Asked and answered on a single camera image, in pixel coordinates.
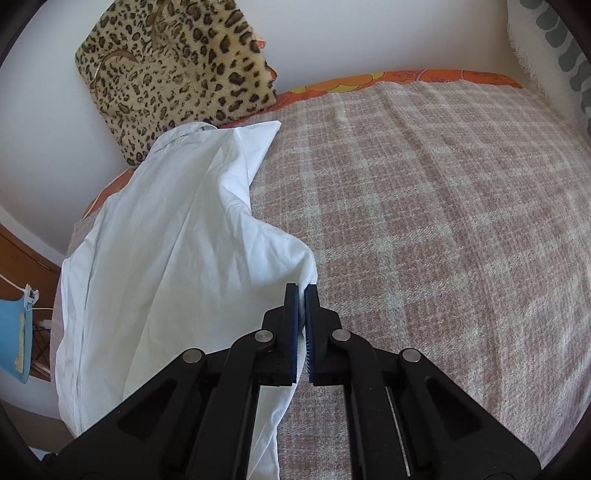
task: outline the white towel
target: white towel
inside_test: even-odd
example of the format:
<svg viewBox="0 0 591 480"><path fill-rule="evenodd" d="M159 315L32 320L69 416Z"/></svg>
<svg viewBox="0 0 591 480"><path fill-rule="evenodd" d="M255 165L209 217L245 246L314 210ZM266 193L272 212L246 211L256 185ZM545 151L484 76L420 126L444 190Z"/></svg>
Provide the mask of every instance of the white towel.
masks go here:
<svg viewBox="0 0 591 480"><path fill-rule="evenodd" d="M62 268L60 415L80 435L180 352L261 327L285 284L316 282L310 249L251 215L249 185L281 124L166 132ZM305 355L300 341L298 377ZM249 474L278 478L293 387L261 389Z"/></svg>

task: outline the gray patterned fabric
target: gray patterned fabric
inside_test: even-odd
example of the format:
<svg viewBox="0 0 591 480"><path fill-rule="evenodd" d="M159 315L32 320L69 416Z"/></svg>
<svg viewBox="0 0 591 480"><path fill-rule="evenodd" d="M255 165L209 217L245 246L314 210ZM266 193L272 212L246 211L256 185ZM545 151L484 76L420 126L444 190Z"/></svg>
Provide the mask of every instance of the gray patterned fabric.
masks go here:
<svg viewBox="0 0 591 480"><path fill-rule="evenodd" d="M321 303L374 346L423 351L547 463L591 399L591 146L541 96L378 83L283 122L252 211L313 250ZM304 374L284 479L350 478L339 387Z"/></svg>

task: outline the leopard print pillow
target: leopard print pillow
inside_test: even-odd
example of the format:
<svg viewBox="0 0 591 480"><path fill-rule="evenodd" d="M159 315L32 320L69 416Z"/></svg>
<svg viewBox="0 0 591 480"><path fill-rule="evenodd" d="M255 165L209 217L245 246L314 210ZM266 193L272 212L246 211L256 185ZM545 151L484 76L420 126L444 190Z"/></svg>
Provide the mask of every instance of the leopard print pillow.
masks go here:
<svg viewBox="0 0 591 480"><path fill-rule="evenodd" d="M271 69L234 0L117 0L76 65L131 166L176 125L223 125L275 103Z"/></svg>

